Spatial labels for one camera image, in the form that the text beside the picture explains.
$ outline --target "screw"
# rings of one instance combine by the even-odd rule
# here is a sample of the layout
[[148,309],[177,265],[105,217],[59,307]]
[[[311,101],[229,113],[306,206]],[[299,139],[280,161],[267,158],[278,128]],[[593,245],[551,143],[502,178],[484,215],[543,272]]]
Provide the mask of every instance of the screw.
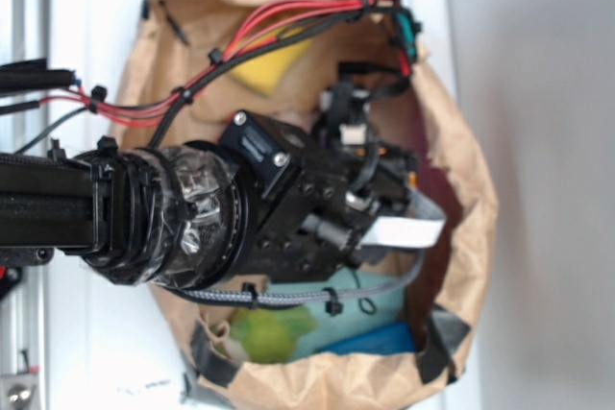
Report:
[[233,117],[234,124],[238,126],[245,124],[246,120],[248,120],[248,116],[243,110],[235,114]]
[[7,269],[7,273],[5,274],[5,276],[7,277],[7,280],[11,282],[15,282],[19,279],[19,273],[16,269],[13,268]]
[[269,247],[271,247],[271,242],[269,241],[269,239],[262,239],[260,241],[260,244],[258,244],[258,246],[260,247],[261,250],[267,250],[269,249]]
[[307,184],[304,184],[303,191],[306,196],[311,195],[311,193],[314,192],[314,185],[310,184],[309,182]]
[[32,400],[32,391],[21,384],[15,384],[9,394],[9,404],[14,410],[22,410],[28,408]]
[[49,253],[45,249],[38,249],[37,258],[41,261],[45,261],[47,258],[49,258]]
[[301,264],[299,265],[299,270],[303,273],[306,274],[309,272],[309,270],[311,269],[311,264],[309,264],[309,261],[302,261]]
[[288,163],[288,155],[285,153],[276,153],[273,156],[273,164],[276,167],[284,167]]
[[326,187],[325,189],[323,189],[323,197],[325,199],[330,199],[331,197],[333,197],[333,192],[335,191],[332,187]]

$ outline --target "ribbon cable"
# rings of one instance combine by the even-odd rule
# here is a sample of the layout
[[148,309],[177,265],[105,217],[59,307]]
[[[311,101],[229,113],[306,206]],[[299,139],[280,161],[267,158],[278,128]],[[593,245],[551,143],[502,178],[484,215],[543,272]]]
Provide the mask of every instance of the ribbon cable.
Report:
[[435,245],[444,228],[446,215],[442,208],[421,193],[410,188],[412,200],[407,217],[381,216],[367,230],[361,246],[426,249]]

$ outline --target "red wire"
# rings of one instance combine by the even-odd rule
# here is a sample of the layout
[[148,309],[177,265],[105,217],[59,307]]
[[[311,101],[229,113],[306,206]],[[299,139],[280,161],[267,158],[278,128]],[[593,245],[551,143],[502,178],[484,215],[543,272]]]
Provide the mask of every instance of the red wire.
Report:
[[[369,5],[375,5],[378,1],[379,0],[367,0]],[[391,1],[395,4],[399,4],[400,2],[400,0]],[[263,4],[248,15],[238,31],[235,33],[234,37],[231,39],[229,45],[226,47],[223,60],[226,61],[233,57],[244,55],[265,45],[275,43],[278,40],[277,37],[267,36],[284,26],[326,14],[351,12],[354,10],[360,11],[363,7],[363,0],[273,0]],[[259,24],[262,24],[263,21],[276,14],[303,10],[308,10],[308,12],[291,15],[274,23],[273,25],[255,32]],[[400,52],[400,65],[402,73],[405,76],[408,76],[411,68],[406,54],[402,51]],[[215,69],[215,67],[216,64],[210,65],[203,72],[192,78],[185,86],[190,87],[194,85],[199,80],[207,76],[209,72]],[[195,92],[192,97],[196,97],[204,89],[205,88],[201,88]],[[54,100],[64,99],[90,107],[92,103],[91,97],[85,94],[81,86],[78,87],[77,91],[71,89],[68,89],[67,91],[75,96],[50,96],[43,98],[40,102],[42,104],[47,104]],[[160,123],[164,114],[168,111],[169,107],[177,101],[180,96],[181,95],[179,92],[174,92],[159,103],[149,108],[142,109],[126,109],[111,103],[100,102],[98,104],[98,113],[109,118],[115,123],[126,125],[128,127],[156,127]]]

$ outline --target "gray wall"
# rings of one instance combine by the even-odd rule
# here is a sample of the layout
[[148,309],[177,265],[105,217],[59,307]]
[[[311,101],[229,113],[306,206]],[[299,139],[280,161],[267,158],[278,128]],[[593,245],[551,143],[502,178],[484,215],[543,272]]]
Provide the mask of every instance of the gray wall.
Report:
[[502,213],[483,408],[615,408],[615,0],[450,0]]

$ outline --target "metal frame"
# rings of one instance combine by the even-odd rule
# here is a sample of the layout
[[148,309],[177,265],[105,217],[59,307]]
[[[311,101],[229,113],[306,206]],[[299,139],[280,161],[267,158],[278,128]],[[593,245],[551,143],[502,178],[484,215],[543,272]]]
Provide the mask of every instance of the metal frame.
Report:
[[[50,0],[0,0],[0,63],[46,57],[49,50]],[[2,102],[20,102],[15,97]],[[12,151],[46,125],[47,111],[31,111],[0,119],[0,151]],[[45,309],[46,270],[29,268],[22,282],[0,304],[0,375],[23,372],[21,350],[40,366],[37,390],[40,408],[45,409]]]

